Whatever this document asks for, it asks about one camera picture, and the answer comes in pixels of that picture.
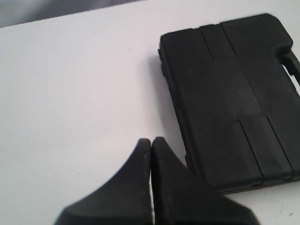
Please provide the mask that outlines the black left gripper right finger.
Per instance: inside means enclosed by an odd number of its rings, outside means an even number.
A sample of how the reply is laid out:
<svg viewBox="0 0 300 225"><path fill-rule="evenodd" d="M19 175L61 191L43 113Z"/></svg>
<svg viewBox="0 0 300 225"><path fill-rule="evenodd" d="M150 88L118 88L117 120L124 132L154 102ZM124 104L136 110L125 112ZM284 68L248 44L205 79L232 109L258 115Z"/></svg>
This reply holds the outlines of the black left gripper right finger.
<svg viewBox="0 0 300 225"><path fill-rule="evenodd" d="M163 137L152 143L151 181L157 225L259 224L252 210L190 173Z"/></svg>

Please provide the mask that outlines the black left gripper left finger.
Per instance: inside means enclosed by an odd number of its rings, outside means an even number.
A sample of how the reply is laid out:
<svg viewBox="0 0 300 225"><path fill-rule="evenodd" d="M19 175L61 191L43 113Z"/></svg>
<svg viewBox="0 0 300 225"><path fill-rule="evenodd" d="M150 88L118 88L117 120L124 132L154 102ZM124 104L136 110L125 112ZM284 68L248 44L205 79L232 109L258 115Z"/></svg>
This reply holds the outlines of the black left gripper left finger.
<svg viewBox="0 0 300 225"><path fill-rule="evenodd" d="M139 139L125 164L103 186L67 206L57 225L151 225L149 139Z"/></svg>

